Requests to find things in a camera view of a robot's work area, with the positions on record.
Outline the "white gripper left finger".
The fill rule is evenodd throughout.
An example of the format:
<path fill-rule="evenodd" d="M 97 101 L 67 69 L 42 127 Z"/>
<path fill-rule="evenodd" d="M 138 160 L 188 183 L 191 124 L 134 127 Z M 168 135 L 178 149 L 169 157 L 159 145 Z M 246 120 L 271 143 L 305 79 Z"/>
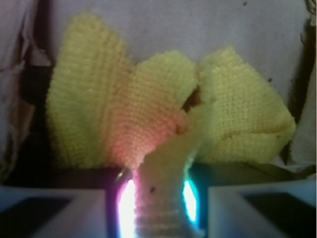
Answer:
<path fill-rule="evenodd" d="M 60 171 L 0 187 L 3 238 L 132 238 L 134 184 L 125 169 Z"/>

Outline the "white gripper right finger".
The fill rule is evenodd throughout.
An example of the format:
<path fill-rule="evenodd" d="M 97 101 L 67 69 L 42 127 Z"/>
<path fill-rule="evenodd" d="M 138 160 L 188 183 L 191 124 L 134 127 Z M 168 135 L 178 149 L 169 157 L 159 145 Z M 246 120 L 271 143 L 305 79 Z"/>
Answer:
<path fill-rule="evenodd" d="M 205 238 L 314 238 L 315 167 L 294 173 L 271 164 L 195 163 L 185 207 Z"/>

